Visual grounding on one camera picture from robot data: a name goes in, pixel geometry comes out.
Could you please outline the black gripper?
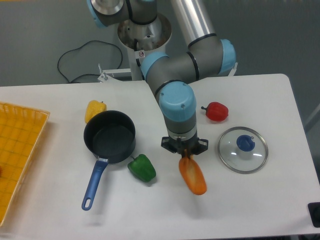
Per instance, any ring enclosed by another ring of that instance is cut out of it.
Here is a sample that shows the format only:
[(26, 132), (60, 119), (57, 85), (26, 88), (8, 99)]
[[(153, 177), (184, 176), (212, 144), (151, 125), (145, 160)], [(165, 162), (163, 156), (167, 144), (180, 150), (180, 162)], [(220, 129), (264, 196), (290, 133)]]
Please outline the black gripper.
[(187, 150), (190, 156), (200, 155), (209, 148), (209, 141), (207, 139), (200, 139), (193, 136), (188, 140), (173, 139), (170, 136), (164, 136), (161, 139), (161, 147), (171, 153), (184, 155), (184, 150)]

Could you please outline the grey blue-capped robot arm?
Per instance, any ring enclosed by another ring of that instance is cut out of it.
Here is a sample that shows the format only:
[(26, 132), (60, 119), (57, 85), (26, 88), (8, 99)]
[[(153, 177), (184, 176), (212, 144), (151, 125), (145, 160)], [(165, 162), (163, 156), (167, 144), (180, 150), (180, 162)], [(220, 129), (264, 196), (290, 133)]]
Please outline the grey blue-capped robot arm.
[(133, 80), (144, 79), (164, 117), (167, 136), (161, 146), (183, 156), (199, 155), (208, 141), (197, 133), (196, 98), (190, 83), (230, 71), (236, 52), (219, 39), (201, 0), (173, 0), (188, 51), (171, 58), (166, 44), (170, 22), (158, 12), (155, 0), (89, 0), (88, 9), (99, 27), (118, 24), (118, 39), (128, 50)]

